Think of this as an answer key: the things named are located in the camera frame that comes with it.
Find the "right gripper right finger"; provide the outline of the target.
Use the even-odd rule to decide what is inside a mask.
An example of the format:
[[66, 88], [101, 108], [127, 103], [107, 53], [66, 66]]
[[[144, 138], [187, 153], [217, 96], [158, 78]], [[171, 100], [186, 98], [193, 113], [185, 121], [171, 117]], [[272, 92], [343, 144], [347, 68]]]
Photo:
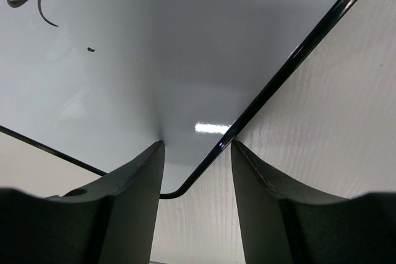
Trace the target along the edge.
[[395, 194], [353, 199], [317, 190], [231, 144], [247, 263], [394, 263]]

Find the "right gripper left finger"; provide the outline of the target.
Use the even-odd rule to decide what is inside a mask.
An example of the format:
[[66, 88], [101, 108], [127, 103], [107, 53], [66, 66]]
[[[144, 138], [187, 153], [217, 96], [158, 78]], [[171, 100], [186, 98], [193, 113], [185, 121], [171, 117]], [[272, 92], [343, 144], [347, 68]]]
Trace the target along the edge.
[[148, 263], [165, 146], [63, 196], [1, 189], [2, 263]]

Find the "white whiteboard black frame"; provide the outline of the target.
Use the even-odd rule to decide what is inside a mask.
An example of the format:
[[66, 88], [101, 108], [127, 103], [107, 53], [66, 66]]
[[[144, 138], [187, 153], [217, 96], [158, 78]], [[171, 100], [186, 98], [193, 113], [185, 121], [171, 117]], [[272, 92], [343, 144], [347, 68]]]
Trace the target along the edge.
[[1, 132], [182, 196], [357, 0], [1, 0]]

